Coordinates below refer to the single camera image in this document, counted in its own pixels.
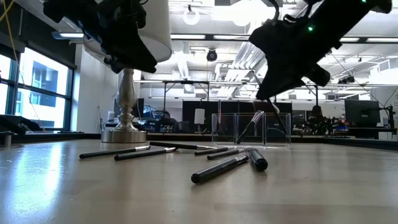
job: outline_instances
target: metal stand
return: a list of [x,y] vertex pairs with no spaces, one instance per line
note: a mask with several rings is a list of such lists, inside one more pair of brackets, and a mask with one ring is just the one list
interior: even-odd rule
[[147,141],[147,132],[138,131],[132,125],[131,114],[133,107],[137,105],[137,95],[134,89],[132,75],[133,69],[123,70],[123,79],[116,95],[116,103],[120,106],[119,124],[111,130],[103,130],[101,141],[109,143],[139,143]]

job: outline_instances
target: security camera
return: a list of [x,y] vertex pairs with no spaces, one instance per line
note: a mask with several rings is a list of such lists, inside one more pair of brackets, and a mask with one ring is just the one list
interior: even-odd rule
[[217,60],[216,50],[210,49],[209,52],[207,53],[207,61],[208,62],[214,62],[216,60]]

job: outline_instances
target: silver pedestal base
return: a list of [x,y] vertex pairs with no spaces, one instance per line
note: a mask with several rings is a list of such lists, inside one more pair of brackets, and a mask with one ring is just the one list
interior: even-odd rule
[[101,133],[101,141],[107,143],[142,143],[147,141],[147,132],[105,130]]

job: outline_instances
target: black pen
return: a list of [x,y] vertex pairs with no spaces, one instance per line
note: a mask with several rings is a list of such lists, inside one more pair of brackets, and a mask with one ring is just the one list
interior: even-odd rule
[[202,151],[197,151],[194,153],[195,156],[202,156],[202,155],[207,155],[207,154],[213,154],[216,152],[225,152],[228,150],[228,147],[221,147],[217,149],[208,149],[208,150],[202,150]]
[[217,158],[221,158],[221,157],[226,157],[226,156],[230,156],[230,155],[239,154],[239,153],[244,152],[244,151],[245,151],[245,149],[233,149],[233,150],[229,150],[229,151],[226,151],[226,152],[220,152],[220,153],[208,155],[207,159],[208,160],[213,160],[213,159],[217,159]]
[[146,157],[146,156],[154,156],[159,154],[165,154],[168,152],[176,151],[176,147],[165,148],[165,149],[157,149],[157,150],[149,150],[149,151],[142,151],[142,152],[132,152],[127,154],[120,154],[114,157],[115,161],[122,161],[125,159],[134,159],[139,157]]
[[129,152],[144,151],[144,150],[148,150],[148,149],[150,149],[150,146],[134,147],[134,148],[130,148],[130,149],[118,149],[118,150],[112,150],[112,151],[91,152],[91,153],[80,154],[79,158],[87,159],[87,158],[92,158],[92,157],[97,157],[97,156],[116,155],[116,154],[123,154],[123,153],[129,153]]
[[247,155],[242,155],[235,157],[233,159],[228,159],[226,161],[220,162],[219,164],[216,164],[214,166],[208,167],[204,170],[192,174],[191,180],[195,184],[202,183],[230,169],[233,169],[240,164],[245,163],[248,159],[249,157]]
[[251,130],[253,130],[256,127],[257,122],[262,118],[262,115],[264,114],[263,111],[257,111],[256,114],[253,116],[252,120],[250,123],[246,126],[242,134],[238,137],[238,140],[236,141],[236,144],[240,144],[244,138],[249,134]]
[[150,142],[149,145],[160,146],[160,147],[176,147],[178,149],[193,149],[193,150],[216,149],[216,147],[211,147],[211,146],[194,146],[187,144],[175,144],[169,142]]
[[247,149],[246,152],[249,154],[250,159],[257,171],[261,172],[268,168],[267,160],[260,154],[257,149]]

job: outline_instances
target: clear acrylic box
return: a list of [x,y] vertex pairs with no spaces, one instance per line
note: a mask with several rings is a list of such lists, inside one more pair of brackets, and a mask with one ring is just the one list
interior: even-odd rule
[[[251,122],[253,116],[254,113],[212,114],[211,137],[213,144],[237,145],[239,136]],[[287,129],[287,134],[284,133],[283,127],[274,114],[264,113],[240,145],[290,147],[291,115],[281,113],[279,116]]]

